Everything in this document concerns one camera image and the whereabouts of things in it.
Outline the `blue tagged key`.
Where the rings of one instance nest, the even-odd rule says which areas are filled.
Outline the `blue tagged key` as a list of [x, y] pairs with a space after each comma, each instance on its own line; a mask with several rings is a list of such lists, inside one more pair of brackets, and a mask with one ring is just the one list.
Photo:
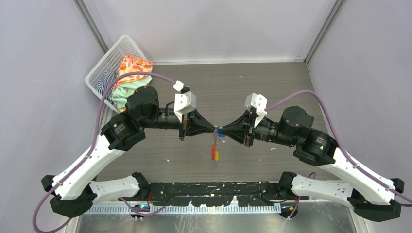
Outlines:
[[217, 127], [217, 128], [216, 128], [216, 134], [218, 135], [219, 138], [224, 138], [225, 135], [222, 134], [221, 129], [222, 129], [222, 128]]

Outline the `red handled metal keyring holder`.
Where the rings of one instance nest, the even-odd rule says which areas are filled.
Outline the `red handled metal keyring holder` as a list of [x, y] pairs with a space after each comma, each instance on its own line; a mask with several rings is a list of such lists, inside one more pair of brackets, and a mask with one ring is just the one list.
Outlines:
[[216, 134], [216, 128], [219, 126], [214, 126], [215, 127], [215, 131], [213, 132], [213, 144], [211, 147], [211, 158], [213, 161], [215, 161], [215, 152], [219, 153], [219, 143], [220, 143], [220, 139], [218, 137], [218, 135]]

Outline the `yellow tagged key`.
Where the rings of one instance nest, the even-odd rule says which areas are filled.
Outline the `yellow tagged key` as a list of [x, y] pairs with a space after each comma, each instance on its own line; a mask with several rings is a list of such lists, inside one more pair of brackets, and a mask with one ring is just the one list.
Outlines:
[[215, 161], [219, 161], [220, 160], [220, 156], [218, 152], [215, 152]]

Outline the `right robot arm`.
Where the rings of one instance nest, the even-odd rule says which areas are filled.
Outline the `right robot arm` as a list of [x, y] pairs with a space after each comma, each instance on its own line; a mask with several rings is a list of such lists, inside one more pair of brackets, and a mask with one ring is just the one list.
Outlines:
[[346, 158], [333, 137], [312, 127], [314, 117], [304, 109], [299, 106], [286, 108], [279, 122], [264, 117], [256, 125], [255, 118], [255, 113], [247, 110], [220, 129], [220, 133], [247, 147], [252, 146], [255, 140], [293, 147], [293, 155], [299, 161], [341, 179], [338, 183], [325, 182], [283, 172], [277, 184], [281, 198], [310, 196], [329, 200], [374, 222], [400, 217], [401, 204], [395, 200], [395, 195], [403, 192], [404, 182], [376, 173], [366, 176], [360, 171], [361, 164], [352, 157]]

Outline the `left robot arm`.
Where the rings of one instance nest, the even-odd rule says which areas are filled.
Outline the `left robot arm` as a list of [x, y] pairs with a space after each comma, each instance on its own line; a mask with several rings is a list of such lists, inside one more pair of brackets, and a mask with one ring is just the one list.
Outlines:
[[88, 151], [59, 175], [42, 179], [45, 191], [53, 195], [52, 210], [74, 218], [100, 202], [119, 198], [145, 200], [150, 185], [139, 172], [105, 182], [97, 182], [95, 178], [108, 164], [144, 140], [147, 128], [178, 130], [180, 140], [214, 132], [215, 127], [196, 110], [195, 101], [192, 92], [178, 93], [173, 110], [161, 108], [154, 87], [138, 88], [127, 98], [126, 110], [102, 127]]

